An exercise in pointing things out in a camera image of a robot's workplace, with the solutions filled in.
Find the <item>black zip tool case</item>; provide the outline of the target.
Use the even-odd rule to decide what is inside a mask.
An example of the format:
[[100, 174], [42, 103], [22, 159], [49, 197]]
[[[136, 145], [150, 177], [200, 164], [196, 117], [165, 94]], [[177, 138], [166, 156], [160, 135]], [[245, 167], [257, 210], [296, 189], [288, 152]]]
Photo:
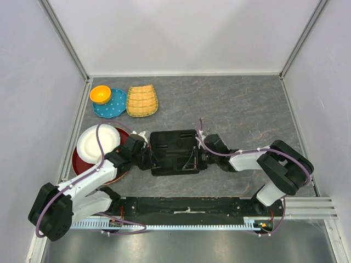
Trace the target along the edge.
[[150, 134], [152, 150], [161, 163], [161, 168], [151, 169], [152, 176], [198, 174], [196, 170], [182, 170], [189, 157], [197, 153], [196, 131], [171, 130], [155, 131]]

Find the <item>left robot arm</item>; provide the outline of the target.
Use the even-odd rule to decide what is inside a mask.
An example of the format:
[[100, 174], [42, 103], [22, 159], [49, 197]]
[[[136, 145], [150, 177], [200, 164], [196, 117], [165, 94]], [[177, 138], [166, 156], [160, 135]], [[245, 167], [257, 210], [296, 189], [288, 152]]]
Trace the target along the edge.
[[118, 194], [100, 186], [133, 167], [149, 170], [151, 153], [144, 131], [131, 134], [123, 145], [105, 154], [100, 162], [79, 176], [58, 185], [43, 185], [29, 212], [38, 238], [60, 239], [72, 224], [100, 212], [116, 215], [120, 211]]

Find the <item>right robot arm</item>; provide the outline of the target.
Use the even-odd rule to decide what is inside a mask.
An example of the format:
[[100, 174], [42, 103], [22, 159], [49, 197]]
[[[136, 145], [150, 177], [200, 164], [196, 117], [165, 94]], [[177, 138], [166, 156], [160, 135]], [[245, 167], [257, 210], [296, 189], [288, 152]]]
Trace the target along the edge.
[[270, 181], [261, 187], [251, 202], [252, 211], [265, 215], [271, 205], [285, 196], [294, 196], [309, 184], [314, 166], [304, 156], [282, 140], [252, 150], [229, 149], [218, 134], [195, 136], [195, 146], [187, 162], [181, 166], [185, 173], [198, 173], [209, 164], [223, 171], [262, 170]]

